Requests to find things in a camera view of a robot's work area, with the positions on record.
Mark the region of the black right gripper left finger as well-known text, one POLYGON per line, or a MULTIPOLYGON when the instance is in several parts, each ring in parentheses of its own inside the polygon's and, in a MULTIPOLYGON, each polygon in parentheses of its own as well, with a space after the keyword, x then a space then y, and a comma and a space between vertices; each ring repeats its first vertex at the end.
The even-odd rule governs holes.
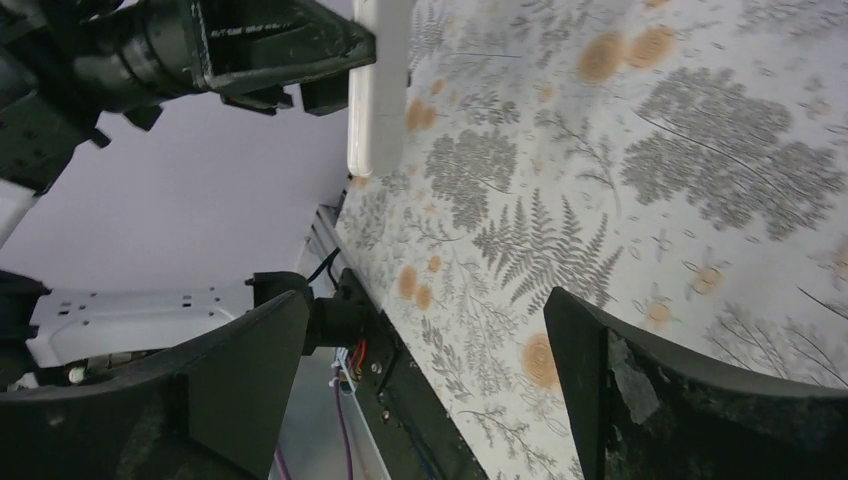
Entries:
POLYGON ((288 292, 77 386, 1 397, 5 479, 264 479, 310 311, 288 292))

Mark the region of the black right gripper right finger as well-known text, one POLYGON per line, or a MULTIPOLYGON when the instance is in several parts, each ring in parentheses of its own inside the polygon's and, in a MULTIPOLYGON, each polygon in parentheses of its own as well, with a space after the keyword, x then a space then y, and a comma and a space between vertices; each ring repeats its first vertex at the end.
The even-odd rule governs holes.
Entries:
POLYGON ((588 479, 843 479, 847 395, 697 353, 562 288, 544 318, 588 479))

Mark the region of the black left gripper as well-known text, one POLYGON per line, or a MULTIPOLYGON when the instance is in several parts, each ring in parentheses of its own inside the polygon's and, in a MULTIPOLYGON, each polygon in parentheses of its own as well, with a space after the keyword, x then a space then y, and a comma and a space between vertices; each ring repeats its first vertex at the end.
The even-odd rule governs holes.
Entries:
POLYGON ((165 102, 217 94, 273 116, 324 116, 348 102, 374 35, 316 1, 5 1, 1 5, 1 177, 46 192, 102 113, 150 130, 165 102))

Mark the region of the white air conditioner remote control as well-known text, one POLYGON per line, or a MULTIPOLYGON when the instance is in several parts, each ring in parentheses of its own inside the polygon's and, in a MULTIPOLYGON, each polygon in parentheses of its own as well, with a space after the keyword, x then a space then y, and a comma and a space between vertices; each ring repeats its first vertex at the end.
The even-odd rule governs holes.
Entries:
POLYGON ((353 20, 376 39, 376 62, 349 75, 347 166, 355 177, 395 170, 405 144, 413 0, 354 1, 353 20))

